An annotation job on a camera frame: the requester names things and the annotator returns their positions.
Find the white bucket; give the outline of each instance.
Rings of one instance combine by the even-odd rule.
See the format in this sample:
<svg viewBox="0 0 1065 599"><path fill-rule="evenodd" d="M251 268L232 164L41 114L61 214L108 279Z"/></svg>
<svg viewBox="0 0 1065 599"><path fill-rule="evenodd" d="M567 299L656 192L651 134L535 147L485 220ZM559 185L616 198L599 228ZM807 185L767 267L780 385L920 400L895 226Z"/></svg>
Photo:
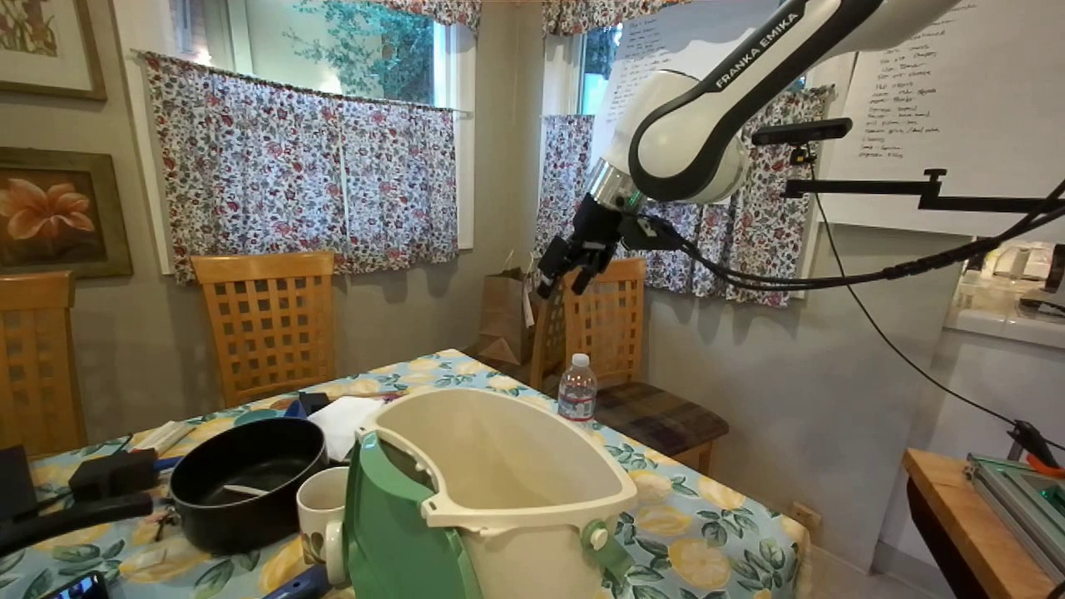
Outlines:
<svg viewBox="0 0 1065 599"><path fill-rule="evenodd" d="M426 469L436 497L423 520L466 533L484 599L605 596L594 551L614 541L637 487L590 433L479 388L407 397L366 433Z"/></svg>

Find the pan handle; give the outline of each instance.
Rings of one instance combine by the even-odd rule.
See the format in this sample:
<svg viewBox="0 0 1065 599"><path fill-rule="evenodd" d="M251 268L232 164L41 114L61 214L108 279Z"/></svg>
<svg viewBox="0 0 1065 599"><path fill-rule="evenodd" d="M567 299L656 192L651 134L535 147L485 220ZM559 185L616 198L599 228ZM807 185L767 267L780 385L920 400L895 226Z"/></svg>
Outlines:
<svg viewBox="0 0 1065 599"><path fill-rule="evenodd" d="M41 539L62 535L71 529L87 529L97 521L151 517L151 513L153 513L153 498L148 491L130 491L130 497L76 503L62 513L25 520L25 521L0 521L0 554L35 544Z"/></svg>

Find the tablecloth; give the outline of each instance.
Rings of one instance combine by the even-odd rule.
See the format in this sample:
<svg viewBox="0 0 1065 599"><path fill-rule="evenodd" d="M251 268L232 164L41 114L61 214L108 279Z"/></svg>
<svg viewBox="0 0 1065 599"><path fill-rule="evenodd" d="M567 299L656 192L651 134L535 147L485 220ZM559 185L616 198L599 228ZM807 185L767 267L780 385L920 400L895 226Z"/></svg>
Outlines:
<svg viewBox="0 0 1065 599"><path fill-rule="evenodd" d="M549 402L457 350L343 375L312 388L330 397L421 393L443 385L495 388L528 402ZM198 417L198 428L165 456L243 421L286 408L293 397L269 397L238 408ZM597 441L626 467L639 505L618 517L616 535L633 554L633 571L616 599L793 599L808 596L808 535L800 521L769 513L762 503L706 480L605 427ZM108 439L35 462L41 497L62 497L71 471L93 456L110 456L136 434ZM108 521L25 551L0 554L0 596L36 599L76 571L99 568L118 599L170 596L266 596L303 568L301 539L282 539L243 554L205 554L161 517Z"/></svg>

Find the white cup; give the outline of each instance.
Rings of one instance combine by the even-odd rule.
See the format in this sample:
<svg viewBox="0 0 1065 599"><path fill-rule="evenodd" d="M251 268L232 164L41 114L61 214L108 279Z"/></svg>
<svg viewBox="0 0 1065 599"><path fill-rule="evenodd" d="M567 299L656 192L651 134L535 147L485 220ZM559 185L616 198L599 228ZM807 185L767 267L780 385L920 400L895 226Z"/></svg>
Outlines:
<svg viewBox="0 0 1065 599"><path fill-rule="evenodd" d="M297 490L303 563L323 563L330 521L343 521L351 467L320 469Z"/></svg>

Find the chair backrest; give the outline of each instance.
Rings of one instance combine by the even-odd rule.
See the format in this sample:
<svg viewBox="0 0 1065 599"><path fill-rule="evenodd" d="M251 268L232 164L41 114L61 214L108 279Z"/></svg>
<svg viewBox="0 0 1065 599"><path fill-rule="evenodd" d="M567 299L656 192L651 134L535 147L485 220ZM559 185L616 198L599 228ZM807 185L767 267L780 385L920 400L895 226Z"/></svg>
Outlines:
<svg viewBox="0 0 1065 599"><path fill-rule="evenodd" d="M562 293L549 299L532 295L532 359L528 359L528 385L544 393L567 368L567 304Z"/></svg>
<svg viewBox="0 0 1065 599"><path fill-rule="evenodd" d="M336 375L333 253L198 257L223 406Z"/></svg>
<svg viewBox="0 0 1065 599"><path fill-rule="evenodd" d="M574 293L575 273L562 279L567 351L590 351L604 385L639 381L641 375L641 281L639 258L614 258L584 295Z"/></svg>
<svg viewBox="0 0 1065 599"><path fill-rule="evenodd" d="M71 273L0 277L0 446L87 441L71 347Z"/></svg>

